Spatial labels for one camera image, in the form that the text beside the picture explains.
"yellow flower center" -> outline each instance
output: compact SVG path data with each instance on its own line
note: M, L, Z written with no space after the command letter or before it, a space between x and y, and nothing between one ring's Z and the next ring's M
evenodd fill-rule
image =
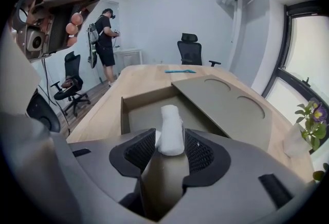
M316 117L316 118L320 118L321 116L322 116L322 112L320 112L320 111L316 111L315 113L314 113L314 116Z

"chair base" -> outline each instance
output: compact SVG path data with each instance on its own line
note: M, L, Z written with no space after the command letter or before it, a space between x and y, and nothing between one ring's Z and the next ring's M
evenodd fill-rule
M67 116L67 111L73 107L73 114L75 117L78 116L78 113L77 113L77 105L78 103L81 103L81 102L87 102L87 104L91 104L90 100L88 99L88 95L87 94L75 94L75 95L79 95L79 97L77 98L74 98L74 96L71 96L72 98L72 102L67 106L65 107L64 109L64 115Z

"open box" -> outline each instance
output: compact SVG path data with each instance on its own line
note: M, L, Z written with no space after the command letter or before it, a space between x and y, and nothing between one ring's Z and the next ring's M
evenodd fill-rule
M122 98L121 133L147 128L161 131L161 107L168 104L178 107L185 128L268 149L271 110L213 75L172 82L166 88Z

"gray backpack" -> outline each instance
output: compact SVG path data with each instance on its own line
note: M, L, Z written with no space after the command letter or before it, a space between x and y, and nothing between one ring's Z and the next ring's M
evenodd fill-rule
M91 23L88 27L89 43L94 45L96 42L98 42L98 39L103 32L104 30L102 30L101 33L98 33L95 23Z

